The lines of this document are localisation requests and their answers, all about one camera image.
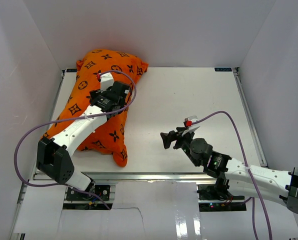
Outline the orange patterned pillowcase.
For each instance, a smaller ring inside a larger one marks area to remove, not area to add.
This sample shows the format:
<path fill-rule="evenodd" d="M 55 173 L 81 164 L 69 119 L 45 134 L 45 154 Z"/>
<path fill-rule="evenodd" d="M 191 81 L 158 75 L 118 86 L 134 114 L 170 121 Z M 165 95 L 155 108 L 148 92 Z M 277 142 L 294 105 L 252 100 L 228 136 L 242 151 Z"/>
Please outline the orange patterned pillowcase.
<path fill-rule="evenodd" d="M 44 137 L 50 139 L 70 125 L 69 118 L 79 117 L 90 104 L 90 91 L 100 88 L 97 76 L 112 70 L 115 81 L 128 85 L 137 83 L 147 71 L 148 64 L 130 53 L 108 49 L 95 49 L 88 52 L 82 60 L 76 63 L 76 83 L 68 101 Z M 125 167 L 128 162 L 127 147 L 125 145 L 125 124 L 128 111 L 110 118 L 84 140 L 79 151 L 95 150 L 102 154 L 111 154 L 119 167 Z"/>

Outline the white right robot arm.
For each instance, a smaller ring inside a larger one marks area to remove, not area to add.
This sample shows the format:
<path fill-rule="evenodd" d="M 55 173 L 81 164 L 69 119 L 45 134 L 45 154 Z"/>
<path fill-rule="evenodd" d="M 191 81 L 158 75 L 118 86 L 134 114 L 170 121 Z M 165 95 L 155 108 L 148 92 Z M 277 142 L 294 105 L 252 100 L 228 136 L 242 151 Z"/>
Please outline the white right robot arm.
<path fill-rule="evenodd" d="M 214 192 L 218 198 L 225 200 L 232 195 L 264 199 L 298 215 L 298 167 L 287 171 L 247 165 L 214 151 L 204 138 L 194 135 L 185 127 L 160 133 L 165 149 L 181 149 L 195 167 L 216 180 Z"/>

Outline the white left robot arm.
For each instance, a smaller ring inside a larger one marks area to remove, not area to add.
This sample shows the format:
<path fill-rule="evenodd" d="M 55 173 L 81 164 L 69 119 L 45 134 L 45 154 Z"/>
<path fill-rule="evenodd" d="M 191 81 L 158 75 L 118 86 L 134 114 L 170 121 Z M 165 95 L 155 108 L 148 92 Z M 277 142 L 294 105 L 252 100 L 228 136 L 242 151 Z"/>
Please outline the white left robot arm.
<path fill-rule="evenodd" d="M 128 84 L 113 81 L 106 90 L 90 92 L 90 105 L 62 132 L 38 142 L 36 167 L 60 185 L 76 188 L 83 199 L 94 196 L 92 179 L 75 169 L 72 155 L 78 146 L 98 127 L 121 112 L 131 88 Z"/>

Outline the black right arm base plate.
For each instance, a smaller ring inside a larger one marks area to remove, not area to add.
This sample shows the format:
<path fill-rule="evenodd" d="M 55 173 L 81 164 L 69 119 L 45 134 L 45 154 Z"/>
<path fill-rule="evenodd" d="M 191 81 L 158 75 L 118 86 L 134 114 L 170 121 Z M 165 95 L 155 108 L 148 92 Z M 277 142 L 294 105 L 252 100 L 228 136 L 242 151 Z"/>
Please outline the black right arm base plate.
<path fill-rule="evenodd" d="M 205 201 L 221 201 L 224 203 L 228 203 L 229 201 L 243 201 L 245 199 L 244 196 L 233 196 L 228 191 L 217 191 L 215 190 L 214 184 L 198 184 L 197 185 L 197 194 L 199 200 Z"/>

